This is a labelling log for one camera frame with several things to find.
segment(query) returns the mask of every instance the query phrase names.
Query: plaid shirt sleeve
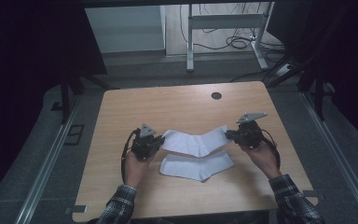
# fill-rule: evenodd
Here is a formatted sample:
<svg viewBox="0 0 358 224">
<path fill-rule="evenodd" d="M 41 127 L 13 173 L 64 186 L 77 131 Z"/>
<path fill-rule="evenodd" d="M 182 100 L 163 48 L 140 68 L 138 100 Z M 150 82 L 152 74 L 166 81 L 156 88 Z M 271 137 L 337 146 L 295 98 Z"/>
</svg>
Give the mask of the plaid shirt sleeve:
<svg viewBox="0 0 358 224">
<path fill-rule="evenodd" d="M 98 224 L 127 223 L 133 212 L 136 189 L 120 185 L 101 214 Z"/>
<path fill-rule="evenodd" d="M 299 192 L 289 175 L 270 179 L 269 184 L 279 206 L 279 223 L 324 223 L 315 206 Z"/>
</svg>

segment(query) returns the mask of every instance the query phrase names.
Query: hand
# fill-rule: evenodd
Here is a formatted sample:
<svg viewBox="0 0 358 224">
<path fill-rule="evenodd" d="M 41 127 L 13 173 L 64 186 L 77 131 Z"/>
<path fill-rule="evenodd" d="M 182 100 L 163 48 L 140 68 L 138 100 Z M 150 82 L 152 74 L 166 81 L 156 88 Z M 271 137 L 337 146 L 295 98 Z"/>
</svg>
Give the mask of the hand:
<svg viewBox="0 0 358 224">
<path fill-rule="evenodd" d="M 132 151 L 129 151 L 126 156 L 125 164 L 125 184 L 133 188 L 138 188 L 139 183 L 147 173 L 150 162 L 154 159 L 152 157 L 147 158 L 144 161 L 138 160 Z"/>
<path fill-rule="evenodd" d="M 269 145 L 261 142 L 259 147 L 249 148 L 245 145 L 240 145 L 242 151 L 246 152 L 251 158 L 252 162 L 267 176 L 272 179 L 282 175 L 278 169 L 277 159 L 275 158 Z"/>
</svg>

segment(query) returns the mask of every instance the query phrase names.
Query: wrist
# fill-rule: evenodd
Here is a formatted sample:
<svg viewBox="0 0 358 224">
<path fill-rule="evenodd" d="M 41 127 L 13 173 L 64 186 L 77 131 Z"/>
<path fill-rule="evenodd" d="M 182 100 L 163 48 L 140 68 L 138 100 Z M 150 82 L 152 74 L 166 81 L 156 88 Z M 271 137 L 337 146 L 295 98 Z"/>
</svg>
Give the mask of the wrist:
<svg viewBox="0 0 358 224">
<path fill-rule="evenodd" d="M 267 176 L 268 179 L 273 179 L 282 175 L 281 171 L 278 169 L 265 171 L 264 174 Z"/>
<path fill-rule="evenodd" d="M 133 187 L 135 189 L 138 189 L 139 181 L 129 178 L 124 184 Z"/>
</svg>

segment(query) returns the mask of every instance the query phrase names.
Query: handheld controller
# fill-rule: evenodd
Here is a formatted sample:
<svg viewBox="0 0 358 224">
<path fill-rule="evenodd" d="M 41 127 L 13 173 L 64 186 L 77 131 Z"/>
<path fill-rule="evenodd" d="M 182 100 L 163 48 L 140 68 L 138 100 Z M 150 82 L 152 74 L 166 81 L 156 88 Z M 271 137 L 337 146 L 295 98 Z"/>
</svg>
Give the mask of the handheld controller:
<svg viewBox="0 0 358 224">
<path fill-rule="evenodd" d="M 125 161 L 132 136 L 135 135 L 135 138 L 132 141 L 131 151 L 133 154 L 135 154 L 139 161 L 144 161 L 156 154 L 161 145 L 164 144 L 165 137 L 162 135 L 155 137 L 153 135 L 155 133 L 156 131 L 154 131 L 152 128 L 146 124 L 142 124 L 141 129 L 137 128 L 130 134 L 121 155 L 121 177 L 123 182 L 125 181 Z"/>
<path fill-rule="evenodd" d="M 242 117 L 237 120 L 239 123 L 238 130 L 227 130 L 226 138 L 232 139 L 238 145 L 244 145 L 249 148 L 256 148 L 260 146 L 260 143 L 263 141 L 268 144 L 269 148 L 274 153 L 275 158 L 277 159 L 278 168 L 281 167 L 281 156 L 276 148 L 275 142 L 272 140 L 269 141 L 264 135 L 263 131 L 255 122 L 256 119 L 261 119 L 265 117 L 267 113 L 263 114 L 248 114 L 245 113 Z"/>
</svg>

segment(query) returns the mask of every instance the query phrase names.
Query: wall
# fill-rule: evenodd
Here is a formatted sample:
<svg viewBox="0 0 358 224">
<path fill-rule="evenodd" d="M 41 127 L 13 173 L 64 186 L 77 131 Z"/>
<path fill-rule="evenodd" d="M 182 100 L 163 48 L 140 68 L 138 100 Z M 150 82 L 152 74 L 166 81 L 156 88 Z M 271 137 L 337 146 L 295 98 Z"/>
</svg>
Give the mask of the wall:
<svg viewBox="0 0 358 224">
<path fill-rule="evenodd" d="M 86 8 L 101 53 L 165 49 L 164 7 Z"/>
</svg>

